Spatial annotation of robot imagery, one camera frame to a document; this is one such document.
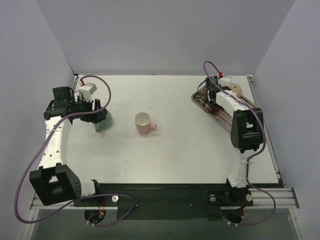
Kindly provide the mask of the green ceramic mug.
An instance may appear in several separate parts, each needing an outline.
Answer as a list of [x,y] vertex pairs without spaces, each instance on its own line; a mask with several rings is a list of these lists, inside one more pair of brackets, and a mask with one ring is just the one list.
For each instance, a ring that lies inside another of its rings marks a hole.
[[94,124],[97,133],[107,130],[113,123],[112,115],[107,109],[104,109],[101,113],[104,114],[105,119]]

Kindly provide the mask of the beige round mug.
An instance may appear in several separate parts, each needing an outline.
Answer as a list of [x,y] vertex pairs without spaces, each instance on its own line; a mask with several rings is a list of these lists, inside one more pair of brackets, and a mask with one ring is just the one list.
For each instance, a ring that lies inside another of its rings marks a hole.
[[238,98],[240,98],[242,96],[243,91],[242,91],[242,88],[238,84],[231,83],[229,85],[229,88],[236,94],[236,96]]

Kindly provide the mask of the pink ceramic mug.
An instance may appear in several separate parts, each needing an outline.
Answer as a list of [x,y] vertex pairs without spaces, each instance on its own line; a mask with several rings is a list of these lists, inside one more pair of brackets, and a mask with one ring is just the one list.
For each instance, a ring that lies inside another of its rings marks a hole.
[[157,124],[152,122],[151,116],[146,112],[139,112],[134,117],[134,123],[140,134],[147,134],[157,129]]

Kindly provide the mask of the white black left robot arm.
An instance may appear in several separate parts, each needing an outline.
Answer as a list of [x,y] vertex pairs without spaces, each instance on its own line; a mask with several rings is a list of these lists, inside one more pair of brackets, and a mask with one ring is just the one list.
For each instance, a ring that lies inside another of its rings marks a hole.
[[73,120],[99,124],[107,118],[107,110],[96,112],[101,108],[99,99],[92,100],[96,89],[93,83],[84,84],[78,89],[78,96],[67,86],[52,90],[54,99],[44,112],[48,143],[37,170],[29,174],[29,181],[45,206],[81,197],[97,206],[103,200],[96,180],[81,182],[67,166],[67,145]]

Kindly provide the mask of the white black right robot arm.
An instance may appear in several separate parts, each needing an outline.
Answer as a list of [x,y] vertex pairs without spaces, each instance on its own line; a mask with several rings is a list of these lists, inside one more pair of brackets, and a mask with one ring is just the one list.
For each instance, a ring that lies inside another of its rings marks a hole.
[[221,108],[231,117],[230,140],[235,160],[227,178],[230,188],[223,192],[223,198],[226,203],[234,205],[242,197],[240,190],[249,187],[251,159],[266,147],[263,111],[242,97],[241,87],[230,77],[207,77],[205,93],[213,109]]

